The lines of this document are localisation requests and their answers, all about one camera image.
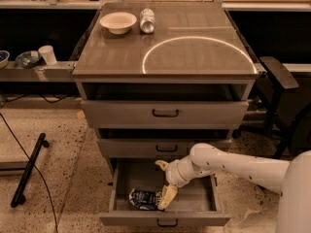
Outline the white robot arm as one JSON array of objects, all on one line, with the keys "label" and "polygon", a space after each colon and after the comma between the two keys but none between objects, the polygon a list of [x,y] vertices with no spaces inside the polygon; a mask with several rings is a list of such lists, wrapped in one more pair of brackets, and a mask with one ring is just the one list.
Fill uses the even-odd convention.
[{"label": "white robot arm", "polygon": [[196,144],[182,159],[170,163],[158,160],[155,164],[165,172],[168,181],[158,204],[161,210],[191,180],[224,170],[279,195],[275,233],[311,232],[310,150],[286,161],[228,153],[209,144]]}]

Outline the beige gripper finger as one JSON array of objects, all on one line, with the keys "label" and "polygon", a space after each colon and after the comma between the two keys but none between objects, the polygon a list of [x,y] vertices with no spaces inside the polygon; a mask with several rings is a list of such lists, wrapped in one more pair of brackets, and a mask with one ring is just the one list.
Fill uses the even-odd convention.
[{"label": "beige gripper finger", "polygon": [[171,202],[174,200],[178,193],[178,188],[174,185],[165,185],[162,189],[162,196],[159,200],[159,203],[157,205],[157,208],[159,210],[165,210]]},{"label": "beige gripper finger", "polygon": [[169,167],[169,163],[164,160],[157,160],[155,164],[159,166],[162,171],[166,171]]}]

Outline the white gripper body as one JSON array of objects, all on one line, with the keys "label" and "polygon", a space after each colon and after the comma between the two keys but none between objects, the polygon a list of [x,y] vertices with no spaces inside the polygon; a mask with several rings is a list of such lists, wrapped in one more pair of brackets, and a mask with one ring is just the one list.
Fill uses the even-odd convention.
[{"label": "white gripper body", "polygon": [[170,185],[181,188],[196,177],[197,170],[190,157],[186,156],[166,165],[165,178]]}]

